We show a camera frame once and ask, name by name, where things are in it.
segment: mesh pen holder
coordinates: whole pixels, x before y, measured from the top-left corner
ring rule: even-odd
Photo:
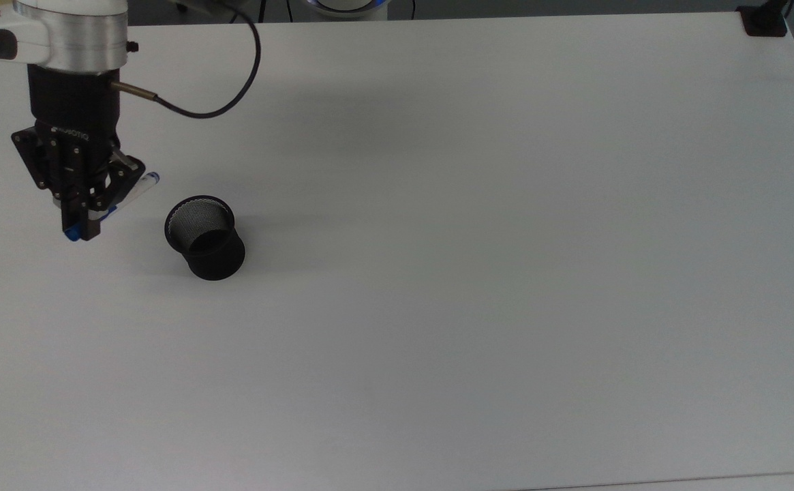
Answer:
[[[166,241],[203,280],[224,280],[245,260],[234,214],[214,196],[191,196],[175,205],[164,224]]]

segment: marker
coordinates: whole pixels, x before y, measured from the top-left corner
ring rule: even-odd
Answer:
[[[121,201],[121,203],[113,205],[107,209],[106,214],[100,217],[100,221],[106,220],[106,218],[111,214],[115,213],[119,209],[124,208],[129,204],[129,202],[139,198],[139,196],[142,196],[142,193],[150,190],[152,187],[154,187],[154,184],[157,184],[158,181],[160,181],[160,174],[157,174],[157,172],[149,172],[143,177],[139,177],[139,180],[136,181],[136,185],[133,186],[133,189],[130,190],[129,193],[127,193],[127,196]],[[64,230],[63,235],[66,235],[67,239],[76,242],[76,240],[82,239],[82,235],[79,233],[79,228],[79,224],[76,223],[72,227],[67,228],[67,230]]]

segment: table surface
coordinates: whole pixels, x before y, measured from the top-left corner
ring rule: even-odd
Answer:
[[[70,243],[8,136],[0,489],[490,491],[794,471],[794,43],[734,13],[263,25]],[[240,25],[131,30],[219,106]],[[163,237],[231,204],[224,282]]]

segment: black cable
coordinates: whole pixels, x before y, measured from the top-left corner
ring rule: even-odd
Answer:
[[[216,109],[210,113],[192,113],[187,109],[182,109],[179,108],[178,106],[173,106],[169,102],[166,102],[165,100],[161,99],[160,96],[158,96],[157,94],[154,94],[154,96],[151,97],[151,100],[157,102],[158,104],[160,104],[164,108],[169,109],[170,111],[198,120],[206,120],[209,118],[214,118],[215,116],[220,116],[228,112],[230,109],[232,109],[232,107],[235,106],[238,102],[240,102],[242,97],[245,96],[245,93],[248,92],[248,87],[251,87],[251,83],[254,82],[254,77],[257,76],[257,69],[260,67],[260,34],[258,34],[257,32],[257,28],[254,27],[254,22],[251,20],[250,16],[248,16],[245,12],[242,12],[242,10],[232,7],[231,5],[228,5],[220,0],[214,0],[214,3],[218,3],[222,7],[226,7],[229,10],[232,10],[237,16],[240,16],[245,22],[247,22],[248,27],[251,28],[251,31],[254,34],[254,50],[256,51],[254,53],[254,65],[251,68],[251,74],[248,75],[248,80],[245,81],[244,86],[242,86],[239,93],[236,94],[236,96],[233,97],[230,102],[226,103],[226,105],[223,106],[223,108]]]

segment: black bracket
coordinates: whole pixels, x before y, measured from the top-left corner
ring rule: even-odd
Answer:
[[[44,142],[35,128],[27,128],[13,133],[12,142],[36,187],[50,190],[60,206],[63,230],[76,229],[84,240],[100,234],[100,218],[121,203],[145,172],[143,162],[123,155],[117,146],[101,172],[95,162],[86,161],[89,149],[81,140],[54,136]]]
[[[759,7],[737,7],[746,34],[756,38],[783,38],[787,34],[787,24],[782,12],[789,1],[768,0]]]

